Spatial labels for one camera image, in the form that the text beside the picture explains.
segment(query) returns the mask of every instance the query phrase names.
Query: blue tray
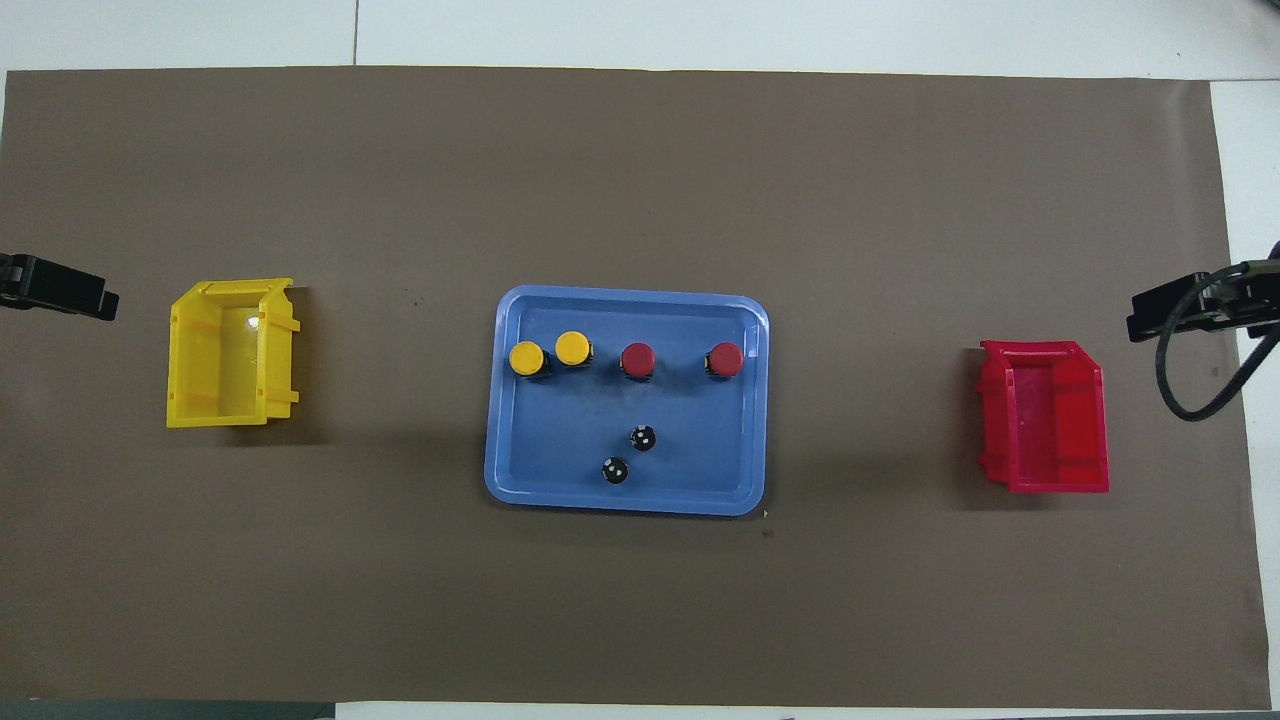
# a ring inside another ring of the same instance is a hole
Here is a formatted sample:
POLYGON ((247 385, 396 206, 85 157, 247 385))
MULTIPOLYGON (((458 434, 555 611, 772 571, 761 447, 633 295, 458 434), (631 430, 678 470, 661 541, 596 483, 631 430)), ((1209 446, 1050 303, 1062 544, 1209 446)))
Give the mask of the blue tray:
POLYGON ((700 515, 741 515, 764 495, 769 318, 735 295, 521 286, 498 304, 489 384, 485 484, 521 505, 700 515), (581 331, 595 357, 586 368, 554 359, 556 338, 581 331), (548 377, 524 378, 507 363, 520 341, 553 354, 548 377), (741 343, 745 364, 712 378, 703 357, 719 342, 741 343), (618 368, 622 348, 645 342, 658 365, 635 382, 618 368), (650 425, 649 452, 631 447, 650 425), (630 465, 620 484, 600 466, 630 465))

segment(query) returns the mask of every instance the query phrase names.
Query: yellow button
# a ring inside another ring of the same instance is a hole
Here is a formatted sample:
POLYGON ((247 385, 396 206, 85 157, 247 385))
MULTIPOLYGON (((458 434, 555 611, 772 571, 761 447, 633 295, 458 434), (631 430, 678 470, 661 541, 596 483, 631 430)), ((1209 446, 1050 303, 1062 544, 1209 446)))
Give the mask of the yellow button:
POLYGON ((543 352, 543 348, 538 347, 536 342, 527 340, 517 342, 516 347, 511 348, 511 355, 507 359, 511 361, 511 369, 517 375, 525 377, 536 375, 541 372, 543 365, 547 364, 547 354, 543 352))
POLYGON ((556 357, 570 366, 581 365, 591 359, 591 342, 585 334, 570 331, 556 341, 556 357))

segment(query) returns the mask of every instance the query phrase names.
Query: red button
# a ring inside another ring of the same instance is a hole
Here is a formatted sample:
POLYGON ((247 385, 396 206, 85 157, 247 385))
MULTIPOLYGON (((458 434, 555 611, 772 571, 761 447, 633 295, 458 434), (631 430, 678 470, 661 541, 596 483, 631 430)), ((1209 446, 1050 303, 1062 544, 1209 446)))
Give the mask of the red button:
POLYGON ((622 351, 622 372, 631 378, 648 378, 657 361, 653 348, 643 342, 632 342, 622 351))
POLYGON ((713 375, 732 378, 742 369, 742 348, 732 342, 722 342, 707 354, 707 369, 713 375))

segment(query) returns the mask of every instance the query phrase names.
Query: yellow bin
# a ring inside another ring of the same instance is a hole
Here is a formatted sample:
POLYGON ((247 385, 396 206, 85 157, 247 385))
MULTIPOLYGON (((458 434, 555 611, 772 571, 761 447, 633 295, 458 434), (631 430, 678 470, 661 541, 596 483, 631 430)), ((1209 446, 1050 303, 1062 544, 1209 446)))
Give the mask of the yellow bin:
POLYGON ((292 389, 293 278, 198 283, 169 314, 170 428, 264 425, 288 418, 292 389))

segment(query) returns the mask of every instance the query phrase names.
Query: red plastic container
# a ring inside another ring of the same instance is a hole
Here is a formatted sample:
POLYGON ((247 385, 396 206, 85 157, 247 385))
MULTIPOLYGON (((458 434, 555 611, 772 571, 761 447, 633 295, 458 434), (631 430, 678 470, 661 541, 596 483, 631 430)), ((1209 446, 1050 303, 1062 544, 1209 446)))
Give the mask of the red plastic container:
POLYGON ((982 346, 987 478, 1011 492, 1107 492, 1102 368, 1071 341, 982 346))

